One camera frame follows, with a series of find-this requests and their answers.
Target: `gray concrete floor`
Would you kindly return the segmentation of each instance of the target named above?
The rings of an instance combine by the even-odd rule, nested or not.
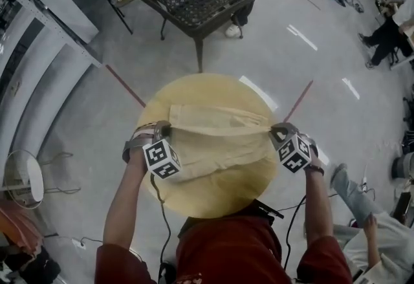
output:
[[[204,41],[204,71],[242,75],[260,86],[277,104],[275,116],[287,116],[306,85],[313,81],[290,121],[319,143],[333,164],[348,163],[350,176],[360,182],[364,173],[376,200],[390,211],[394,205],[389,179],[391,161],[406,126],[402,122],[402,97],[412,83],[410,66],[389,71],[387,63],[368,71],[369,57],[357,32],[370,34],[377,26],[374,0],[361,0],[365,13],[343,8],[330,0],[257,0],[245,27],[245,38],[226,39],[220,29]],[[86,13],[100,29],[93,47],[134,92],[147,102],[156,91],[182,76],[197,72],[192,39],[171,24],[166,40],[159,37],[162,18],[144,3],[125,8],[134,28],[131,36],[105,0],[91,2]],[[292,25],[318,50],[287,30]],[[142,107],[111,76],[107,69],[91,68],[75,88],[57,117],[41,152],[47,160],[59,151],[74,153],[45,168],[48,186],[82,187],[75,195],[47,195],[39,213],[48,226],[64,237],[101,239],[105,216],[123,174],[124,141],[135,128]],[[326,174],[329,188],[330,173]],[[261,201],[280,209],[294,206],[305,192],[305,179],[279,169],[278,177]],[[345,224],[351,213],[337,197],[331,199],[334,221]],[[284,240],[294,210],[276,219],[274,230]],[[173,230],[166,257],[173,259],[177,233],[185,218],[167,210]],[[303,238],[304,208],[291,231],[292,254],[288,273],[306,249]],[[160,206],[145,188],[138,200],[138,220],[133,248],[147,262],[155,278],[160,249],[167,231]],[[86,250],[67,238],[48,239],[46,246],[62,267],[67,283],[92,283],[96,248]]]

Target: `shoe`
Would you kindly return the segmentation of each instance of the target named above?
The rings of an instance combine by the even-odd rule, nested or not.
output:
[[[226,30],[227,38],[240,38],[241,31],[237,25],[231,24]]]
[[[336,167],[331,177],[331,188],[332,188],[332,182],[334,181],[336,174],[342,170],[347,170],[347,169],[348,169],[348,166],[346,163],[341,163],[339,166]]]
[[[360,38],[360,41],[369,49],[371,48],[371,45],[367,42],[367,37],[365,37],[362,33],[358,33],[358,38]]]
[[[373,64],[371,63],[371,60],[366,61],[365,66],[367,67],[367,69],[368,69],[368,70],[372,70],[372,69],[374,69],[374,68],[375,68],[375,65],[373,65]]]
[[[345,1],[344,0],[338,0],[338,3],[341,5],[341,6],[343,6],[343,7],[346,7],[347,5],[345,4]]]

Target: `maroon sleeve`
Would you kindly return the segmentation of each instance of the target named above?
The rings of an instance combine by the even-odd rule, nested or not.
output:
[[[298,279],[314,284],[352,284],[351,271],[334,237],[320,238],[308,247],[298,266]]]
[[[95,284],[156,284],[145,262],[117,245],[102,245],[96,252]]]

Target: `shelf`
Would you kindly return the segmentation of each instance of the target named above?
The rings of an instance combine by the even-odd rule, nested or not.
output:
[[[21,36],[25,33],[33,19],[34,16],[29,11],[20,9],[6,32],[0,38],[0,76],[3,74],[6,64]]]
[[[43,28],[27,49],[0,103],[0,182],[12,141],[25,107],[53,59],[64,46],[56,33]]]
[[[13,150],[24,149],[35,157],[61,106],[90,63],[64,46],[40,79],[17,129]]]

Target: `yellow round table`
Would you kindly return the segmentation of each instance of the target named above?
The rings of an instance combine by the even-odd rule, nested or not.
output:
[[[267,104],[249,86],[220,74],[185,76],[162,88],[147,104],[138,126],[168,120],[171,105],[207,105],[248,111],[275,123]],[[156,181],[165,205],[190,217],[209,219],[238,212],[259,197],[277,174],[276,152],[244,166],[234,166],[181,183]],[[156,197],[149,175],[147,189]]]

